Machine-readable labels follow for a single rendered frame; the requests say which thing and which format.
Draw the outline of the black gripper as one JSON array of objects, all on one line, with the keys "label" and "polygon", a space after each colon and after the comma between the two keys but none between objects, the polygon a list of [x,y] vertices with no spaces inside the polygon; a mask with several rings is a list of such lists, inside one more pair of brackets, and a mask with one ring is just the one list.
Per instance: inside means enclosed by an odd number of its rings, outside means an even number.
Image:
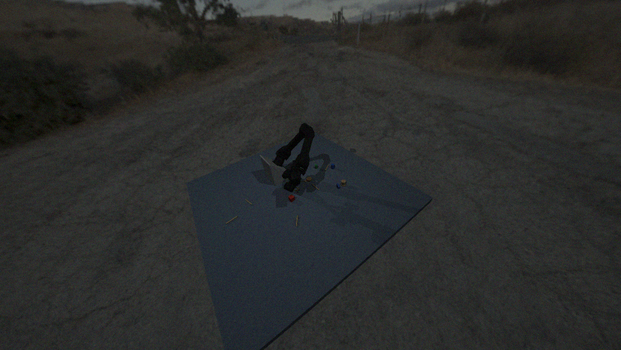
[{"label": "black gripper", "polygon": [[286,183],[285,183],[285,185],[284,185],[284,189],[285,189],[285,190],[288,190],[288,191],[290,191],[290,192],[293,192],[293,190],[294,190],[294,188],[295,188],[295,187],[296,187],[296,185],[292,185],[292,184],[290,183],[290,181],[286,182]]}]

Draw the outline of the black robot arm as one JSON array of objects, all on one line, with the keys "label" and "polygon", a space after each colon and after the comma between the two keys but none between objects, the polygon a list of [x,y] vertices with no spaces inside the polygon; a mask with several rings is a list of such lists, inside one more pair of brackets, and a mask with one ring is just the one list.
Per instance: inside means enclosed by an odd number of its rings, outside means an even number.
[{"label": "black robot arm", "polygon": [[[302,145],[302,149],[301,149],[301,153],[299,155],[297,155],[296,159],[293,160],[292,164],[291,164],[291,170],[290,169],[286,169],[283,174],[282,177],[283,178],[288,178],[288,180],[290,180],[290,183],[292,185],[299,185],[301,182],[301,173],[305,174],[308,166],[309,166],[309,151],[312,145],[312,140],[315,137],[315,132],[313,131],[313,128],[311,126],[309,126],[307,123],[302,123],[302,125],[299,128],[299,133],[297,133],[297,135],[292,139],[291,142],[289,142],[287,145],[282,146],[279,150],[276,151],[276,158],[273,162],[274,164],[276,164],[279,167],[282,167],[282,164],[284,163],[284,160],[287,160],[288,157],[290,157],[291,155],[291,150],[303,139],[304,139],[304,143]],[[302,169],[300,169],[303,168]],[[290,173],[291,172],[291,173]],[[288,175],[290,173],[290,176]]]}]

